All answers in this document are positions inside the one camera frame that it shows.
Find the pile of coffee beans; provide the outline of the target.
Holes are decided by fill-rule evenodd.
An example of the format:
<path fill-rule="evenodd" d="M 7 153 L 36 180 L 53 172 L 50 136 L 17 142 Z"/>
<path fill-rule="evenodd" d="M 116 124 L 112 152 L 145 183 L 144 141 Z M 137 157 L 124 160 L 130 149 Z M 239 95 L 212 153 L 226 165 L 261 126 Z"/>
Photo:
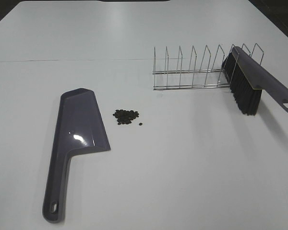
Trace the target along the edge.
<path fill-rule="evenodd" d="M 133 120 L 139 117 L 139 112 L 134 110 L 116 110 L 115 113 L 112 114 L 116 120 L 118 125 L 128 125 L 131 124 Z"/>

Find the purple plastic dustpan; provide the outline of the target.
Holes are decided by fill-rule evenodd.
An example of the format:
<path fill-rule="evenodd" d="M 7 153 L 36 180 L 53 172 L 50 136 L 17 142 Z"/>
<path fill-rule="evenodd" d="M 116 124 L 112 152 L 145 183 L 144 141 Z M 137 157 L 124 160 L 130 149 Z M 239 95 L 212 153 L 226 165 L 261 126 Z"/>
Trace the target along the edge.
<path fill-rule="evenodd" d="M 69 166 L 77 155 L 109 151 L 95 93 L 79 88 L 60 97 L 42 214 L 49 223 L 65 217 Z"/>

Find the purple brush black bristles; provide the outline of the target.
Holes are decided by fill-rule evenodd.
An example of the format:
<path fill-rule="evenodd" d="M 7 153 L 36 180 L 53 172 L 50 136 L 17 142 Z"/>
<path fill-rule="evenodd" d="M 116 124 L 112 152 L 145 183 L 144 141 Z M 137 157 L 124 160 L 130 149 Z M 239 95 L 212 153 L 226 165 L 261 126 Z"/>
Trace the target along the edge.
<path fill-rule="evenodd" d="M 288 113 L 288 88 L 239 46 L 231 49 L 222 68 L 244 115 L 256 115 L 263 90 Z"/>

